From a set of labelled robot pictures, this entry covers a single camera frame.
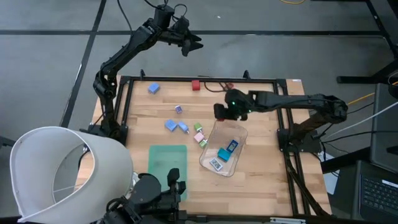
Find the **small cube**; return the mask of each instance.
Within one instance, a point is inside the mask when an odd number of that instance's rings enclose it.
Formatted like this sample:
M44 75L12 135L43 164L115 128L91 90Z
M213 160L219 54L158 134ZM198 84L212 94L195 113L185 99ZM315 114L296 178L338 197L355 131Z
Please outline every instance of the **small cube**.
M177 127L177 124L172 119L169 119L169 120L166 121L164 126L167 129L169 129L171 132L173 132L175 130L175 128Z
M204 140L205 136L202 133L198 133L193 137L198 143Z
M223 149L222 147L218 150L217 156L224 160L225 162L228 162L228 159L231 157L231 153Z
M192 91L200 90L200 82L199 80L192 80Z
M223 168L223 165L221 165L220 162L216 158L212 158L210 161L210 164L216 169L217 171L220 171Z
M201 126L200 123L194 124L194 125L193 125L193 128L195 129L196 132L201 132L201 133L203 132L203 131L202 131L203 128L202 128L202 126Z
M180 105L175 106L175 111L176 111L178 114L182 113L182 108L181 108L181 106L180 106Z
M148 92L155 94L158 90L160 89L160 85L157 83L152 83L149 87L148 87Z
M182 122L182 121L178 122L178 126L180 127L180 129L181 129L184 133L189 134L188 126L187 126L184 122Z
M226 150L230 153L234 152L235 148L238 146L238 142L235 140L232 140L229 146L226 148Z
M199 142L199 146L200 146L202 149L205 149L206 144L207 144L207 140L206 140L206 139L204 139L204 140L202 140L201 142Z

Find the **concrete floor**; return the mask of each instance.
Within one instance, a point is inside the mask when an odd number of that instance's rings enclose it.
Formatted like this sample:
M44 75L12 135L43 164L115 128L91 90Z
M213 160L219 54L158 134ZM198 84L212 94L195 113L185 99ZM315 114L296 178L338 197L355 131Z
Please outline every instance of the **concrete floor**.
M152 0L154 4L163 0ZM188 6L191 30L376 30L365 3L307 0L301 5L278 0L170 0L174 6ZM397 40L397 19L386 1L373 1L383 23ZM0 2L1 29L91 30L100 0L3 0ZM133 29L154 10L144 1L121 4ZM106 3L99 30L127 30L116 1ZM138 75L144 69L153 76L209 75L241 77L249 70L255 78L296 78L307 94L323 93L351 101L374 91L374 85L339 85L339 75L371 75L392 61L384 39L369 37L276 37L254 35L203 35L205 47L182 57L180 49L157 44L139 54L121 74ZM96 102L92 89L102 62L119 50L127 35L97 35L69 128L87 128ZM88 35L0 35L0 136L17 139L31 129L57 126L62 117L88 41ZM350 107L355 110L372 98ZM369 107L333 126L333 133L371 115ZM369 130L364 123L345 134ZM355 151L369 146L368 136L342 139L335 146ZM7 157L2 148L0 217L17 215L11 194ZM328 147L328 153L343 153Z

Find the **green cloth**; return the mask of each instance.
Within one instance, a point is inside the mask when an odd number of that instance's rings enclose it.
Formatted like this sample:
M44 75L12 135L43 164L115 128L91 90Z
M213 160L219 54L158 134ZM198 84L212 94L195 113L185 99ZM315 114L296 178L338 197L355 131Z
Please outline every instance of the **green cloth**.
M180 169L178 181L187 181L187 146L154 145L149 148L148 173L154 175L162 185L162 191L170 189L167 174L170 169ZM187 191L181 195L181 201L187 199Z

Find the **clear plastic container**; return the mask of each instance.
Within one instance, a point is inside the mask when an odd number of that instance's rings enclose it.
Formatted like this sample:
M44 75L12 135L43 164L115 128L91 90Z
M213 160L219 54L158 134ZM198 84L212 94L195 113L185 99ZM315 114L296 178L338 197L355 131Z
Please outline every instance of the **clear plastic container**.
M248 136L248 131L238 125L237 121L216 121L213 130L208 138L206 148L203 150L199 163L207 169L225 177L231 177L235 173L235 167L238 163L239 156L243 149L244 143ZM227 147L232 140L238 142L238 145L231 153L228 161L224 161L218 157L218 151L222 147L227 150ZM214 167L211 164L213 159L216 159L222 167Z

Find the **red block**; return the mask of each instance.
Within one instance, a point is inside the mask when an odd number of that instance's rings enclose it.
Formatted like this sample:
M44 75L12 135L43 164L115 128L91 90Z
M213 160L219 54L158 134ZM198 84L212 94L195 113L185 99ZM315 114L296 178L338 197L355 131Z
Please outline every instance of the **red block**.
M199 80L192 80L192 91L200 90Z

